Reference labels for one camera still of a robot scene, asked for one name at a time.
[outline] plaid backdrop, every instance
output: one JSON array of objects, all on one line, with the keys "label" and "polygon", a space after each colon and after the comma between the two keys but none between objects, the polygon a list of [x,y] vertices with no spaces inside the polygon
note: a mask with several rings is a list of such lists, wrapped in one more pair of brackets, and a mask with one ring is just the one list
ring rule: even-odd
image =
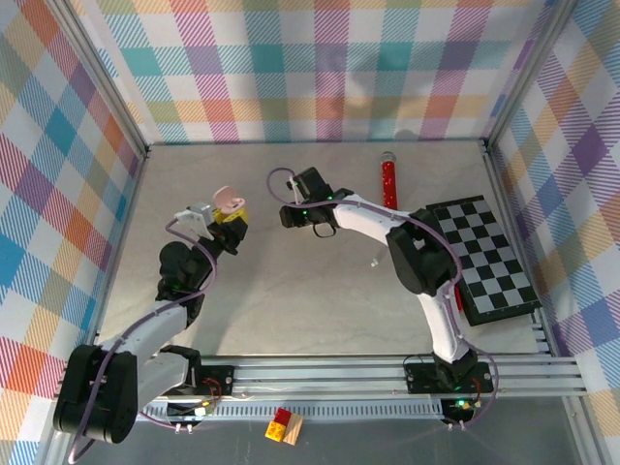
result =
[{"label": "plaid backdrop", "polygon": [[139,157],[45,0],[0,2],[0,464],[32,463]]},{"label": "plaid backdrop", "polygon": [[152,141],[478,138],[553,0],[74,0]]},{"label": "plaid backdrop", "polygon": [[620,2],[581,0],[500,148],[563,354],[620,463]]}]

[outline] white table surface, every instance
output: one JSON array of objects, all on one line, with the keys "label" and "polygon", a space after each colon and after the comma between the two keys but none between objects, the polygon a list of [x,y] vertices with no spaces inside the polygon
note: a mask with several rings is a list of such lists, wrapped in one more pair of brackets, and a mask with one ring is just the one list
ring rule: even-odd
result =
[{"label": "white table surface", "polygon": [[[318,239],[310,229],[287,230],[280,224],[280,205],[265,188],[272,168],[315,166],[334,190],[347,187],[381,203],[379,159],[386,150],[397,156],[399,209],[415,211],[482,194],[499,219],[473,141],[155,147],[101,340],[151,307],[159,251],[174,240],[164,231],[173,214],[193,202],[210,202],[218,188],[232,185],[247,201],[250,228],[238,256],[220,258],[218,282],[201,315],[174,343],[204,355],[430,353],[419,301],[399,283],[389,256],[370,266],[380,244],[351,231]],[[275,181],[279,194],[291,195],[284,174]],[[529,316],[468,327],[467,332],[471,342],[491,353],[537,351]]]}]

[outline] red cylinder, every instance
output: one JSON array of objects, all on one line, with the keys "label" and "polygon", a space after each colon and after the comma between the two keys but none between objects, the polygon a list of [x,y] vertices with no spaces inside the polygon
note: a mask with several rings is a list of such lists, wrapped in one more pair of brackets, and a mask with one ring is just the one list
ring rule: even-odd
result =
[{"label": "red cylinder", "polygon": [[384,206],[391,209],[398,208],[396,198],[396,157],[391,152],[381,156],[381,171],[384,183]]}]

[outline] wire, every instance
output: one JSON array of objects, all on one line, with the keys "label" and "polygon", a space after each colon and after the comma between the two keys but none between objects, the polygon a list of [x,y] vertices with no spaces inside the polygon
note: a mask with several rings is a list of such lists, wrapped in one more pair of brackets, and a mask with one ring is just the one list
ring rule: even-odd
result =
[{"label": "wire", "polygon": [[[209,391],[211,392],[211,398],[213,399],[213,410],[215,410],[217,408],[218,401],[222,398],[222,395],[224,393],[222,391],[222,385],[215,378],[207,378],[207,379],[203,380],[202,382],[204,384],[208,385]],[[215,394],[213,393],[213,387],[211,386],[211,383],[215,384],[217,386],[217,388],[220,390],[220,393],[219,393],[217,399],[215,398]]]},{"label": "wire", "polygon": [[274,199],[276,199],[277,201],[279,201],[280,203],[288,205],[291,208],[314,208],[314,207],[317,207],[317,206],[327,206],[327,205],[352,205],[352,206],[356,206],[356,207],[359,207],[359,208],[364,208],[366,210],[372,211],[373,213],[377,213],[379,215],[385,216],[385,217],[390,218],[390,219],[398,219],[398,220],[401,220],[401,221],[409,222],[409,223],[413,224],[414,226],[420,228],[421,230],[425,231],[426,233],[430,234],[431,237],[433,237],[435,240],[437,240],[437,242],[439,242],[446,249],[446,251],[452,257],[452,260],[454,261],[454,265],[456,266],[456,274],[448,282],[448,285],[446,286],[446,289],[448,290],[448,293],[442,295],[442,298],[444,299],[444,304],[446,305],[446,309],[447,309],[447,313],[448,313],[449,324],[450,324],[452,330],[454,331],[454,334],[456,335],[456,337],[458,339],[460,339],[463,342],[463,344],[465,344],[465,346],[467,346],[472,351],[477,352],[479,354],[482,354],[483,356],[485,356],[485,357],[487,357],[489,359],[489,361],[491,362],[491,365],[493,366],[493,372],[495,374],[495,384],[493,386],[493,392],[491,393],[491,399],[486,404],[485,408],[482,409],[482,412],[480,412],[480,414],[476,417],[476,419],[471,419],[471,420],[467,421],[467,424],[473,424],[476,421],[480,421],[480,419],[482,419],[487,414],[488,410],[495,403],[495,399],[497,398],[497,393],[499,391],[500,373],[499,373],[499,370],[497,368],[497,363],[495,362],[495,359],[490,354],[488,354],[487,352],[477,348],[472,343],[470,343],[467,339],[465,339],[465,335],[461,332],[458,324],[456,323],[456,319],[455,319],[455,317],[453,315],[454,310],[452,309],[452,305],[451,305],[451,302],[450,302],[451,301],[450,293],[454,293],[454,287],[461,280],[461,277],[463,275],[463,266],[461,264],[460,259],[458,258],[458,255],[456,255],[456,252],[454,252],[454,249],[452,249],[450,243],[440,233],[435,231],[429,225],[426,225],[425,223],[422,223],[420,220],[417,220],[415,218],[411,218],[410,216],[403,216],[403,215],[396,214],[396,213],[390,213],[389,211],[385,210],[384,207],[379,207],[377,205],[373,205],[373,204],[369,204],[369,203],[363,203],[363,202],[357,202],[357,201],[347,201],[346,199],[342,199],[342,200],[334,199],[334,200],[331,200],[331,201],[315,201],[315,202],[312,202],[312,203],[302,203],[300,205],[296,205],[294,203],[289,203],[289,202],[281,199],[275,192],[273,192],[273,188],[271,187],[271,178],[273,177],[273,175],[276,172],[280,172],[280,171],[287,172],[289,175],[295,176],[295,172],[293,170],[291,170],[290,168],[284,168],[284,167],[274,168],[267,175],[267,179],[266,179],[267,190],[269,191],[269,194],[271,194],[271,196]]},{"label": "wire", "polygon": [[424,361],[424,359],[422,358],[422,356],[418,355],[418,354],[414,354],[414,355],[410,355],[410,356],[406,356],[405,358],[403,358],[403,368],[405,368],[405,362],[411,358],[411,357],[417,357],[419,359],[419,362],[424,365],[426,364],[426,362]]},{"label": "wire", "polygon": [[478,391],[478,396],[476,397],[476,402],[480,402],[481,401],[481,393],[482,393],[481,382],[478,381],[478,378],[472,378],[472,381],[476,385],[476,390]]},{"label": "wire", "polygon": [[[194,238],[182,232],[173,230],[172,226],[174,226],[176,223],[177,223],[176,219],[170,221],[166,225],[166,231],[172,235],[176,235],[177,237],[180,237],[181,239],[187,240],[204,254],[204,256],[209,260],[209,263],[211,264],[211,274],[209,276],[210,279],[198,291],[185,295],[174,302],[169,302],[159,307],[158,309],[153,310],[151,313],[144,315],[142,318],[140,318],[139,320],[134,322],[131,326],[129,326],[127,329],[125,329],[125,331],[118,337],[118,339],[114,341],[112,346],[109,348],[108,353],[106,354],[106,356],[104,356],[104,359],[101,362],[101,366],[99,367],[99,370],[97,371],[97,375],[95,376],[95,381],[93,382],[92,388],[90,390],[90,395],[88,396],[88,401],[86,402],[86,407],[84,408],[84,413],[82,414],[81,421],[79,422],[79,426],[77,427],[76,437],[71,445],[71,450],[69,452],[69,458],[68,458],[68,461],[71,464],[74,464],[78,460],[80,460],[95,442],[94,439],[90,439],[88,443],[86,443],[86,446],[83,447],[83,449],[78,450],[79,443],[81,442],[81,438],[86,430],[86,425],[88,424],[88,421],[90,420],[90,416],[95,407],[95,401],[97,400],[97,394],[99,393],[99,389],[101,388],[102,380],[104,379],[104,376],[106,374],[106,369],[108,368],[108,365],[112,357],[116,353],[116,351],[125,343],[125,341],[127,341],[127,338],[140,326],[144,325],[146,322],[148,322],[152,318],[155,318],[158,315],[161,315],[167,310],[170,310],[175,307],[180,309],[181,307],[179,307],[179,305],[183,302],[186,302],[188,300],[191,300],[193,298],[196,298],[200,295],[205,294],[211,288],[211,286],[213,286],[213,283],[215,282],[215,279],[217,278],[217,263],[215,262],[215,259],[213,258],[213,256],[208,252],[208,250],[206,250]],[[166,423],[164,423],[163,421],[156,420],[155,418],[150,417],[147,414],[144,414],[142,412],[140,412],[140,415],[142,415],[146,419],[153,421],[156,424],[160,424],[161,426],[166,425]]]},{"label": "wire", "polygon": [[145,412],[138,412],[138,415],[140,415],[144,419],[148,419],[151,423],[155,423],[158,426],[163,426],[163,427],[165,427],[167,429],[174,429],[174,430],[176,430],[176,426],[172,425],[170,422],[161,421],[160,419],[156,419],[156,418],[150,416],[149,414],[146,414]]}]

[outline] black and white checkerboard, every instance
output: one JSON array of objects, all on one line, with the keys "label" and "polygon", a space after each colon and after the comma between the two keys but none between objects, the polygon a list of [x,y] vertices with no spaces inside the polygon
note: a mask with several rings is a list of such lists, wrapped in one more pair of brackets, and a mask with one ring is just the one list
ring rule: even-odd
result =
[{"label": "black and white checkerboard", "polygon": [[541,304],[483,196],[428,205],[463,263],[470,325],[532,313]]}]

